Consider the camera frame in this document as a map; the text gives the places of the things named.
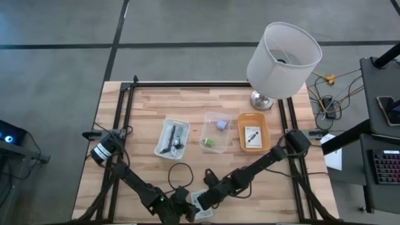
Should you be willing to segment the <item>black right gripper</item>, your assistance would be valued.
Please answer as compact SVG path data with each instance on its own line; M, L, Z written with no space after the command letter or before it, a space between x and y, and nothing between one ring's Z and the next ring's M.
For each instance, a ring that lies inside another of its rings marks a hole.
M214 205L219 204L227 196L232 196L235 193L233 182L231 179L222 179L214 181L211 184L212 191L208 190L197 197L203 210L208 210Z

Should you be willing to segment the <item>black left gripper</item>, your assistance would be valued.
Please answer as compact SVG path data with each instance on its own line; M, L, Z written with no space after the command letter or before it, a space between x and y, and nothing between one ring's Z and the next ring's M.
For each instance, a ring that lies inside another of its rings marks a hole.
M170 200L172 201L172 205L174 210L178 216L185 216L186 220L190 223L193 223L196 217L196 214L200 211L195 205L190 204L189 202L184 202L179 204L175 202L174 199L170 196Z

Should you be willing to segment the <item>white paper card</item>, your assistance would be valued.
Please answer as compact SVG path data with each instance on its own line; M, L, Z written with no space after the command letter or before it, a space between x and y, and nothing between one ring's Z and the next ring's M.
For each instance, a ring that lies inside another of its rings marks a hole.
M194 218L195 221L200 220L200 219L204 219L204 218L210 218L211 216L213 216L212 209L209 208L206 211L203 210L201 205L200 205L200 203L199 203L199 201L198 201L198 197L201 194L205 193L205 192L206 192L206 190L202 189L200 191L196 191L196 192L192 192L191 193L191 203L193 205L195 205L199 209L199 212L197 212L196 215L195 215L195 218Z

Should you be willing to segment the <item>clear plastic bin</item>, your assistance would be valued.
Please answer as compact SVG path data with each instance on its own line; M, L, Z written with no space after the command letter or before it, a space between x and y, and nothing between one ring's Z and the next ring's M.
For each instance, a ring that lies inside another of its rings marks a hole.
M227 122L226 129L223 131L218 130L216 127L216 123L219 120ZM207 111L204 115L204 122L199 140L199 145L202 150L209 153L222 154L228 148L231 122L231 115ZM203 146L206 138L212 139L215 142L215 145L213 147Z

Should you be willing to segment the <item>white plastic bin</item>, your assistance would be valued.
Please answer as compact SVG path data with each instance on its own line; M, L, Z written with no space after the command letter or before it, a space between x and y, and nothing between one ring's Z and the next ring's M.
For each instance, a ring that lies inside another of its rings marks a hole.
M190 124L187 121L165 119L158 144L154 150L155 155L170 160L181 160L189 132Z

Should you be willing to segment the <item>white packet with black item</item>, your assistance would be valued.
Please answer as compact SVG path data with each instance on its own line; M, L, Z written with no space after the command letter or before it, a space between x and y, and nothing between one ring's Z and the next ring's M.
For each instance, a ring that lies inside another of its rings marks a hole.
M257 126L244 127L244 140L246 148L262 148L261 128Z

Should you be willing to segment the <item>orange plastic bin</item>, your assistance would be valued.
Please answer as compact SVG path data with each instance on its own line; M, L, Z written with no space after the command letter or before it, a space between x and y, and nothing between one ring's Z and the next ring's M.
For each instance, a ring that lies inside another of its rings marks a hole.
M268 126L265 115L261 112L245 112L237 117L237 126L239 131L239 142L241 149L245 153L258 153L267 151L271 147L271 139L269 136ZM244 140L244 127L257 126L261 128L262 148L246 148Z

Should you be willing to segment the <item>white paper sheet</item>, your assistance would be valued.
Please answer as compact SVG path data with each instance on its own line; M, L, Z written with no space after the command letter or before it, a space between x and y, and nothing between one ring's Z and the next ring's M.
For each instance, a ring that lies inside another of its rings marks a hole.
M328 142L329 140L335 138L333 134L326 134L320 140L321 144ZM342 171L342 149L335 150L324 156L326 166L337 171Z

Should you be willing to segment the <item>black power strip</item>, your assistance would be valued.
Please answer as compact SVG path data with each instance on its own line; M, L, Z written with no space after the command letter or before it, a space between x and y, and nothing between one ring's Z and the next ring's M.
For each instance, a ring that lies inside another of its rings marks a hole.
M336 110L333 103L332 97L324 97L322 99L322 105L325 108L325 117L328 119L336 119Z

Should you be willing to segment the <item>black diagonal desk leg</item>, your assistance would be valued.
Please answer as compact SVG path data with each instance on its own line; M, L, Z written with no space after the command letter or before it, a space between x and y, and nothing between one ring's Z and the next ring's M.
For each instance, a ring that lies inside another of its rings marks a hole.
M359 139L361 134L371 134L371 125L369 120L365 120L353 128L343 132L342 134L328 140L321 144L322 152L324 155L330 154L343 146Z

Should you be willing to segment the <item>white shade table lamp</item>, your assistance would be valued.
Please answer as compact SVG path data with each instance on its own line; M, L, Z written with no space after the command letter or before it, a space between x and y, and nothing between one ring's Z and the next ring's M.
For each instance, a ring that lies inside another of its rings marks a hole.
M295 95L322 57L320 45L305 30L286 22L269 24L247 65L251 106L266 111L275 100Z

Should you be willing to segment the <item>dark grey keyboard desk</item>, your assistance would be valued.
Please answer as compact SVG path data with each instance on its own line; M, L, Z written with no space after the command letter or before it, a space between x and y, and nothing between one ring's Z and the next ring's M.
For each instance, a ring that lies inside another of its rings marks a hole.
M400 145L372 135L360 135L361 154L366 184L363 186L366 211L374 210L400 214L400 185L377 184L373 173L372 150L400 150Z

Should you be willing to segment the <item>dark metal side stand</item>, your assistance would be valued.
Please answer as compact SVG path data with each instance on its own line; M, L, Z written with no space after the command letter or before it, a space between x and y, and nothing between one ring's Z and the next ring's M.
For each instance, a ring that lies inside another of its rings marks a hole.
M14 207L22 187L22 181L25 179L24 172L29 171L29 164L34 159L41 164L47 164L50 160L50 156L34 152L26 149L25 147L15 146L5 141L0 141L0 150L6 153L14 154L16 157L20 157L22 162L21 166L15 174L10 174L10 190L7 192L5 201L0 207L0 225L10 225L11 214L14 211Z

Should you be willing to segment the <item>backlit keyboard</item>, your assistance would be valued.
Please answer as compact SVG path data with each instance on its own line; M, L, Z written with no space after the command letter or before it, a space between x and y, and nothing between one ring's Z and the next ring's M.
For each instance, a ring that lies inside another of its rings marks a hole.
M400 150L372 150L371 156L376 183L400 185Z

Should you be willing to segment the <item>black computer with blue light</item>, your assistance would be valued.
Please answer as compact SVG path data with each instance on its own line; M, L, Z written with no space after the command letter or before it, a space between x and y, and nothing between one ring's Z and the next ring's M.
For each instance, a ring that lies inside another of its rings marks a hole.
M26 130L0 120L0 141L21 146L26 134Z

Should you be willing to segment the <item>smartphone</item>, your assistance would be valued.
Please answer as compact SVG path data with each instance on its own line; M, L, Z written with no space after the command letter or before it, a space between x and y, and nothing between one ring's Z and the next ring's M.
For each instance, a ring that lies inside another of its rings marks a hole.
M400 126L400 99L395 101L392 96L378 96L378 106L388 126Z

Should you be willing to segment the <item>black pole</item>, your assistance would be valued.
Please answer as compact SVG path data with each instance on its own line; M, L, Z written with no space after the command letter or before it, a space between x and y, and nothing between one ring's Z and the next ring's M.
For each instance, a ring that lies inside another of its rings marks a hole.
M400 55L400 42L393 46L390 50L385 52L382 56L373 59L372 64L378 68L384 68L388 63Z

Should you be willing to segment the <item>black aluminium table frame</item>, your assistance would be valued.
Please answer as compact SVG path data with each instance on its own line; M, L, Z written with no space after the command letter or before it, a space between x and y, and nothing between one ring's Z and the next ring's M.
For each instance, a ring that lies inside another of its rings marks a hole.
M100 208L88 221L80 221L111 173L106 167L122 159L143 181L157 186L167 197L179 186L189 194L205 189L205 170L219 180L231 179L232 196L210 207L213 216L179 225L337 224L338 210L324 154L319 146L293 151L305 138L300 129L312 125L309 96L304 88L286 101L279 101L265 115L271 147L247 153L241 149L237 118L254 111L249 103L253 89L247 81L106 82L102 88L94 123L124 135L124 151L98 166L84 164L70 225L162 225L142 204L136 192L117 180ZM229 143L222 154L205 152L199 145L207 111L232 116ZM155 155L164 120L187 121L190 132L181 160Z

